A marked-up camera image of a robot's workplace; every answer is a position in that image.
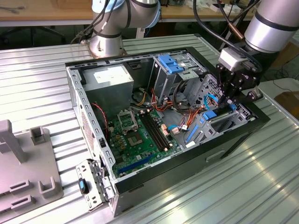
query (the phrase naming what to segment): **wooden table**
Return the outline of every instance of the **wooden table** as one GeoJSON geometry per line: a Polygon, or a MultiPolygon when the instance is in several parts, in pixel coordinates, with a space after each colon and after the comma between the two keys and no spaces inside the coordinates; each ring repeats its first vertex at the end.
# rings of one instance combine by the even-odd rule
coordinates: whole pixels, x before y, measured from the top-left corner
{"type": "MultiPolygon", "coordinates": [[[[245,20],[251,20],[255,9],[251,9],[245,20]]],[[[193,9],[188,6],[168,6],[162,7],[162,22],[190,22],[196,21],[193,14],[193,9]]],[[[201,8],[198,10],[198,15],[202,21],[224,21],[221,12],[215,12],[209,8],[201,8]]],[[[233,19],[237,14],[231,13],[230,18],[233,19]]]]}
{"type": "MultiPolygon", "coordinates": [[[[78,25],[90,24],[93,19],[91,9],[59,9],[53,7],[50,0],[0,0],[0,6],[17,7],[26,6],[20,14],[0,10],[0,27],[18,26],[49,26],[49,25],[78,25]]],[[[223,21],[221,13],[209,8],[198,11],[203,21],[223,21]]],[[[251,19],[253,14],[248,13],[246,19],[251,19]]],[[[188,6],[162,7],[162,20],[160,22],[187,22],[195,21],[193,11],[188,6]]]]}

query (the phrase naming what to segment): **workbench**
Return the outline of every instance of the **workbench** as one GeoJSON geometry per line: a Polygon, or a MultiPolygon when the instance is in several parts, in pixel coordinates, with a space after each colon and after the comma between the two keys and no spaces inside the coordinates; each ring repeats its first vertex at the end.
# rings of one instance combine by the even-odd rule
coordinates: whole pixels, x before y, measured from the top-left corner
{"type": "MultiPolygon", "coordinates": [[[[0,6],[17,7],[26,6],[20,14],[9,11],[0,11],[0,27],[20,26],[54,26],[54,25],[81,25],[90,24],[93,13],[90,9],[59,9],[53,7],[50,0],[1,0],[0,6]]],[[[253,9],[248,12],[245,20],[253,17],[253,9]]],[[[220,12],[209,8],[201,8],[198,14],[203,21],[224,21],[220,12]]],[[[168,6],[161,9],[160,22],[188,22],[196,21],[193,10],[188,6],[168,6]]]]}
{"type": "MultiPolygon", "coordinates": [[[[219,53],[195,35],[124,40],[129,54],[187,46],[217,64],[219,53]]],[[[0,120],[10,119],[14,133],[49,129],[64,189],[61,199],[8,224],[298,223],[298,121],[267,96],[256,105],[271,120],[232,155],[116,218],[107,204],[89,213],[75,166],[90,155],[64,63],[90,58],[80,44],[0,51],[0,120]]]]}

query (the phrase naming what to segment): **yellow wire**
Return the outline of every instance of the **yellow wire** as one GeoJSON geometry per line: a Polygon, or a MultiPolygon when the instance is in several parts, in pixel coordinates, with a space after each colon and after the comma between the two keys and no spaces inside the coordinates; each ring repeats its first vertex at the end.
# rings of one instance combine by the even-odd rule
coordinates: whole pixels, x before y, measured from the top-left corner
{"type": "Polygon", "coordinates": [[[140,103],[136,104],[137,106],[141,106],[142,104],[144,104],[144,101],[145,101],[145,94],[146,94],[146,92],[144,92],[144,94],[143,94],[142,101],[141,101],[140,103]]]}

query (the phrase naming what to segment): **motherboard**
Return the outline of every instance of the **motherboard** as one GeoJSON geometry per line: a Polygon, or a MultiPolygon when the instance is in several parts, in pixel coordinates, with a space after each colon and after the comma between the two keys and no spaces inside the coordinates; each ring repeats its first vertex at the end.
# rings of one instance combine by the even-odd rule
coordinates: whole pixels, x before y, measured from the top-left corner
{"type": "Polygon", "coordinates": [[[111,133],[110,148],[116,162],[113,172],[117,177],[148,167],[181,151],[156,111],[132,114],[133,120],[127,113],[121,116],[121,119],[114,119],[108,123],[111,133]],[[135,121],[138,128],[128,131],[126,127],[133,127],[135,121]]]}

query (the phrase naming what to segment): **floor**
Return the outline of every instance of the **floor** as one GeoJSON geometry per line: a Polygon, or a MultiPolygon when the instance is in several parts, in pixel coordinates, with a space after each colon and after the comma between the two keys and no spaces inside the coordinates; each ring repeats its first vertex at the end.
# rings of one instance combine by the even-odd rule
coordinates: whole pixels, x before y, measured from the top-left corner
{"type": "MultiPolygon", "coordinates": [[[[209,26],[212,27],[217,33],[221,33],[226,27],[224,22],[211,22],[209,26]]],[[[10,28],[0,28],[0,34],[10,28]]],[[[74,25],[74,26],[55,26],[55,30],[65,35],[66,43],[70,43],[74,36],[83,29],[83,25],[74,25]]],[[[182,34],[200,34],[206,40],[210,42],[216,49],[219,49],[221,43],[216,40],[216,38],[209,35],[204,31],[197,23],[195,22],[181,22],[177,23],[175,26],[174,35],[182,34]]],[[[123,39],[135,38],[136,29],[129,28],[125,29],[122,32],[123,39]]],[[[23,30],[17,34],[12,34],[8,36],[9,44],[4,44],[0,41],[0,50],[1,49],[19,49],[19,48],[30,48],[32,47],[30,41],[30,30],[23,30]]],[[[38,30],[35,33],[35,46],[53,46],[60,45],[61,38],[53,34],[45,33],[44,31],[38,30]]],[[[299,78],[299,57],[296,57],[291,62],[283,66],[284,72],[277,72],[275,70],[269,70],[266,72],[265,77],[262,78],[262,81],[280,79],[285,77],[299,78]]]]}

